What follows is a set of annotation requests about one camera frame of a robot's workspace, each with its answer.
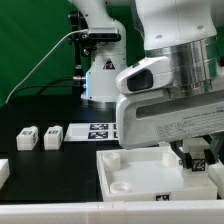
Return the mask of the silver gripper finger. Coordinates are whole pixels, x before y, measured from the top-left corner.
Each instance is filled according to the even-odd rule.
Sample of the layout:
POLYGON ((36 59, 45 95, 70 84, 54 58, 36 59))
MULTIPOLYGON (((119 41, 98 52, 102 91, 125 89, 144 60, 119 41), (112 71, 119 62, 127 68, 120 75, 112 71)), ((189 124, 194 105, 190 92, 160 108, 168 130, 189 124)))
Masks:
POLYGON ((209 144, 209 148, 204 151, 205 160, 208 165, 218 162, 219 152, 224 148, 224 133, 206 135, 204 140, 209 144))
POLYGON ((179 159, 182 161, 182 165, 185 169, 191 169, 192 168, 192 157, 190 153, 185 153, 180 149, 180 142, 179 141, 173 141, 170 143, 172 151, 179 157, 179 159))

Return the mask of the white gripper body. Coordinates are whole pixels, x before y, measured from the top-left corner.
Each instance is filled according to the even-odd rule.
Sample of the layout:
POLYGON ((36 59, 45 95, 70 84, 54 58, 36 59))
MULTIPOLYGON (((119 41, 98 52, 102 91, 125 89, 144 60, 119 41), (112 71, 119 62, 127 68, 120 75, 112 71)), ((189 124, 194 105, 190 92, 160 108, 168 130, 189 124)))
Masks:
POLYGON ((121 94, 116 106, 119 144, 147 147, 224 131, 224 91, 170 99, 165 90, 121 94))

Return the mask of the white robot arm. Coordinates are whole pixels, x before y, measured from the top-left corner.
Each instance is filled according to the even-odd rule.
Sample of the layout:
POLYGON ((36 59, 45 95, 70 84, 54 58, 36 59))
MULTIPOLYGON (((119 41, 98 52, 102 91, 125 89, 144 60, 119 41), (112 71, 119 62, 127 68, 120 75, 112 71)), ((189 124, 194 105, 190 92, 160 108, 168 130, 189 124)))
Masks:
POLYGON ((186 169, 192 155, 179 143, 224 132, 224 68, 213 8, 220 0, 129 0, 145 57, 116 77, 119 144, 125 149, 170 144, 186 169))

